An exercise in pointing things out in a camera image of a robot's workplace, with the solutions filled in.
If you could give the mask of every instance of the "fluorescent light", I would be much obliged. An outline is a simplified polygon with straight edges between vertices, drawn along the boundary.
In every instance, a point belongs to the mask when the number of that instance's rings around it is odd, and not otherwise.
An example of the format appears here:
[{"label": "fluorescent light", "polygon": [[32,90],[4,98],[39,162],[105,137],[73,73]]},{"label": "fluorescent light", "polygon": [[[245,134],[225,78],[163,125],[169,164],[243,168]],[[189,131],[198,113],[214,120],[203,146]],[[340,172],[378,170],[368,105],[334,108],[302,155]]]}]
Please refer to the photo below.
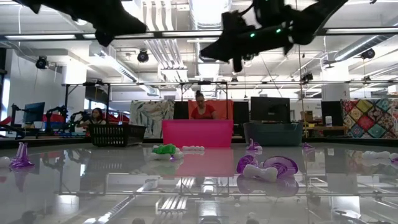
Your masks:
[{"label": "fluorescent light", "polygon": [[110,100],[110,102],[113,103],[128,103],[131,102],[132,100]]},{"label": "fluorescent light", "polygon": [[201,30],[201,31],[183,31],[183,32],[164,32],[164,37],[201,37],[201,36],[220,36],[222,30]]},{"label": "fluorescent light", "polygon": [[398,32],[398,27],[388,27],[388,28],[344,28],[344,29],[334,29],[328,28],[327,34],[378,34],[378,33],[395,33]]},{"label": "fluorescent light", "polygon": [[18,6],[20,4],[14,2],[14,1],[0,1],[1,6]]},{"label": "fluorescent light", "polygon": [[148,38],[155,37],[153,32],[147,32],[145,34],[132,34],[132,35],[120,35],[117,36],[118,39],[129,39],[129,38]]},{"label": "fluorescent light", "polygon": [[83,34],[85,39],[95,39],[95,34]]},{"label": "fluorescent light", "polygon": [[187,40],[188,43],[214,43],[216,39],[192,39]]},{"label": "fluorescent light", "polygon": [[71,40],[76,39],[73,34],[60,34],[60,35],[7,35],[8,40]]}]

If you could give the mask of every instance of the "quilt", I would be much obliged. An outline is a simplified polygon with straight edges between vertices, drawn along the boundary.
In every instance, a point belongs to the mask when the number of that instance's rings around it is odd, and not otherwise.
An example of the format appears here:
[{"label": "quilt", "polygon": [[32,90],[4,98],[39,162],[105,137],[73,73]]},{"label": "quilt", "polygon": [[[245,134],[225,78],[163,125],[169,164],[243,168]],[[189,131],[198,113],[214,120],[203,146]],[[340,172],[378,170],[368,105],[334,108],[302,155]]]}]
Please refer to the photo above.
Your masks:
[{"label": "quilt", "polygon": [[353,138],[397,137],[397,100],[343,100],[341,109],[348,135]]}]

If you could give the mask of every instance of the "computer monitor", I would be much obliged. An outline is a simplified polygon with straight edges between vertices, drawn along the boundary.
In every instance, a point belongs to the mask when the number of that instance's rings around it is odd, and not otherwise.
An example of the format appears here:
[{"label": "computer monitor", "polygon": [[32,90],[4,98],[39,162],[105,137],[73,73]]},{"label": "computer monitor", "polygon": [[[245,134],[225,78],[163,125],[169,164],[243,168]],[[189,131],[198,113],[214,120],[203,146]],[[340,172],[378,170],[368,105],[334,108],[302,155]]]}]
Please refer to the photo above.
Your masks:
[{"label": "computer monitor", "polygon": [[25,124],[31,124],[35,121],[43,121],[44,102],[25,105],[24,111]]},{"label": "computer monitor", "polygon": [[252,97],[250,108],[251,120],[290,123],[290,98]]}]

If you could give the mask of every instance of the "security camera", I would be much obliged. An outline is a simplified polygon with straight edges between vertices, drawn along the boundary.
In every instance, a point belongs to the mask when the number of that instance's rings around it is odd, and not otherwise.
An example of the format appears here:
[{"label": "security camera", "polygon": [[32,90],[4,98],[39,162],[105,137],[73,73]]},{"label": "security camera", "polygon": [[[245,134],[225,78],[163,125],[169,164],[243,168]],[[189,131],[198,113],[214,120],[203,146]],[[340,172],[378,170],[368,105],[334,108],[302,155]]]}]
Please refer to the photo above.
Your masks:
[{"label": "security camera", "polygon": [[47,56],[39,56],[36,61],[36,68],[45,70],[49,68],[49,62],[47,61]]},{"label": "security camera", "polygon": [[138,56],[137,56],[137,60],[138,60],[139,62],[141,62],[141,63],[145,63],[145,62],[147,62],[147,61],[149,60],[149,56],[148,56],[148,53],[147,53],[147,49],[141,49],[141,50],[139,51],[139,54],[138,54]]},{"label": "security camera", "polygon": [[374,58],[375,54],[376,53],[375,53],[375,51],[373,49],[369,49],[369,50],[361,53],[360,57],[362,59],[372,59],[372,58]]}]

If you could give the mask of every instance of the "glass surface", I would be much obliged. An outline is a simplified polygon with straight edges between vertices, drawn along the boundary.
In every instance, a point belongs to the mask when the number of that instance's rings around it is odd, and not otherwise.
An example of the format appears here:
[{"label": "glass surface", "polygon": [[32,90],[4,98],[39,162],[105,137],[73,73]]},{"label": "glass surface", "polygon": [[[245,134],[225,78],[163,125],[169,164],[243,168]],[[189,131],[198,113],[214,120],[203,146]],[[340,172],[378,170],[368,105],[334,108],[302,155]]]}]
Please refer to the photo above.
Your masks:
[{"label": "glass surface", "polygon": [[[263,147],[294,160],[298,172],[276,183],[245,179],[236,164],[248,152],[231,149],[186,152],[180,161],[147,161],[151,145],[98,148],[91,144],[35,147],[35,169],[1,169],[2,223],[395,223],[397,167],[365,161],[365,151],[396,148],[344,144]],[[1,151],[12,157],[15,150]],[[26,218],[35,218],[26,222]]]}]

